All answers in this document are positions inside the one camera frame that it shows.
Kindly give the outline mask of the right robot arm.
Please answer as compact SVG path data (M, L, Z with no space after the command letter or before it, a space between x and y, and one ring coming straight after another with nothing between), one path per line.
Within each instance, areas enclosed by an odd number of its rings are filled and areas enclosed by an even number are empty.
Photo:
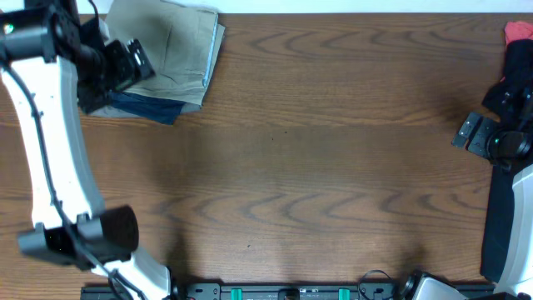
M482 103L498 119L470 113L451 143L492 166L481 249L481 275L489 284L466 287L415 272L400 298L532 297L532 86L501 82Z

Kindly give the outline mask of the light khaki shorts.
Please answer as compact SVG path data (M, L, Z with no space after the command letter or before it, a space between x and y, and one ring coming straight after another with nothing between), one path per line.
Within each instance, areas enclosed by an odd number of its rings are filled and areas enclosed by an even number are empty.
M105 22L111 38L136 39L155 76L127 92L202 105L220 40L218 13L162 1L115 0Z

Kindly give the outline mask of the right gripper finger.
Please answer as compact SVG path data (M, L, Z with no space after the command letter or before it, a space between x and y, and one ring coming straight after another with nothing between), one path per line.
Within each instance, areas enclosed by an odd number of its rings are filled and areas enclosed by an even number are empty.
M453 137L451 145L458 148L464 148L467 142L474 137L480 121L481 115L477 112L471 112Z
M480 157L489 158L489 141L499 128L499 123L483 116L469 116L466 123L470 126L466 149Z

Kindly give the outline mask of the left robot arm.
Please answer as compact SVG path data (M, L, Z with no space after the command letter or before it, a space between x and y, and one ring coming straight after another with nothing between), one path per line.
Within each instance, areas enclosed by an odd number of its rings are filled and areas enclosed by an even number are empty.
M170 269L139 244L132 208L106 207L79 118L153 76L142 45L110 40L98 17L81 23L74 1L26 1L1 16L1 69L32 181L21 252L103 276L116 299L176 298Z

